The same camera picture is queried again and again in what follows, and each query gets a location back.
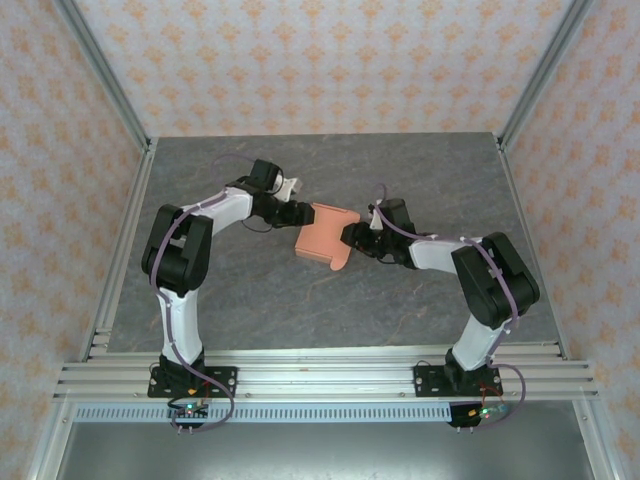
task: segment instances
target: orange patterned wall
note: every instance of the orange patterned wall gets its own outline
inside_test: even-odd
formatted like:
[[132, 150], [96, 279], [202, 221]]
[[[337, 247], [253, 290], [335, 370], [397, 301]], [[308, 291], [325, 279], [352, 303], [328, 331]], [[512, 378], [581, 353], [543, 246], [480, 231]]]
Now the orange patterned wall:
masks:
[[22, 479], [139, 152], [51, 0], [3, 0], [0, 32], [0, 477]]
[[573, 355], [640, 472], [640, 8], [596, 1], [509, 152]]
[[152, 136], [494, 131], [570, 0], [80, 0]]

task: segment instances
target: metal floor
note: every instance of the metal floor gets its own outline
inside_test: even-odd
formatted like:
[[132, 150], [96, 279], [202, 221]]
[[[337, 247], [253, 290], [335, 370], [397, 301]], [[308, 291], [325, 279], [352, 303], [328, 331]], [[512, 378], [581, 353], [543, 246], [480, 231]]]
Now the metal floor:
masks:
[[[384, 182], [404, 198], [419, 231], [483, 235], [504, 231], [532, 271], [514, 199], [489, 133], [303, 135], [162, 138], [159, 141], [127, 266], [109, 351], [157, 352], [158, 302], [140, 259], [158, 208], [217, 193], [248, 173], [228, 152], [280, 165], [303, 182], [298, 200], [365, 215]], [[249, 225], [260, 228], [259, 219]], [[457, 279], [437, 271], [381, 265], [353, 252], [347, 266], [295, 256], [297, 228], [258, 234], [232, 225], [213, 241], [209, 276], [199, 293], [206, 348], [270, 349], [450, 344], [468, 309]], [[545, 298], [509, 341], [557, 339]]]
[[59, 480], [593, 478], [570, 402], [528, 403], [499, 428], [444, 423], [229, 424], [178, 436], [162, 424], [76, 424]]

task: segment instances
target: wallpaper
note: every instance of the wallpaper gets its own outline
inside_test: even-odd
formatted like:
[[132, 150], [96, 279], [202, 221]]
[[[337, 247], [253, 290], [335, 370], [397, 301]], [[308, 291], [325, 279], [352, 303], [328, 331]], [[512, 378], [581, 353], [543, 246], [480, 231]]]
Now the wallpaper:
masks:
[[79, 0], [151, 136], [499, 132], [570, 0]]
[[95, 313], [139, 152], [51, 0], [0, 3], [0, 477]]
[[509, 152], [538, 258], [640, 472], [640, 8], [598, 1]]

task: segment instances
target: black mounting plate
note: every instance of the black mounting plate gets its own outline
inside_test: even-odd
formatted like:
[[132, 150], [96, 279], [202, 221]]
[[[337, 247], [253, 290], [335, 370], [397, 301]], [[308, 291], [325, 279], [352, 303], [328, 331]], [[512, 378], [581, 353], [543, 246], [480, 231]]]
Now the black mounting plate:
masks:
[[[481, 397], [480, 384], [495, 388], [502, 395], [502, 379], [497, 368], [480, 369], [474, 372], [473, 382], [468, 382], [456, 392], [444, 373], [444, 365], [416, 365], [413, 367], [413, 386], [416, 397]], [[487, 397], [496, 397], [486, 390]]]
[[[204, 373], [227, 387], [231, 396], [236, 396], [238, 367], [205, 367]], [[213, 385], [206, 385], [192, 395], [189, 393], [189, 387], [184, 385], [169, 385], [166, 378], [167, 377], [162, 374], [159, 366], [151, 369], [151, 379], [149, 380], [149, 390], [147, 391], [149, 398], [227, 398], [224, 392]]]

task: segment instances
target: pink object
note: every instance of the pink object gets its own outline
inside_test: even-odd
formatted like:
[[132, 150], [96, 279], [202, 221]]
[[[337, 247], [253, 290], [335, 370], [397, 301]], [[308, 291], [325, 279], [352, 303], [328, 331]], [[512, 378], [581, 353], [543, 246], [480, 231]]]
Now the pink object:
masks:
[[351, 247], [340, 241], [342, 229], [360, 221], [360, 214], [352, 210], [313, 203], [315, 220], [300, 229], [296, 242], [296, 255], [328, 263], [331, 270], [340, 270], [347, 264]]

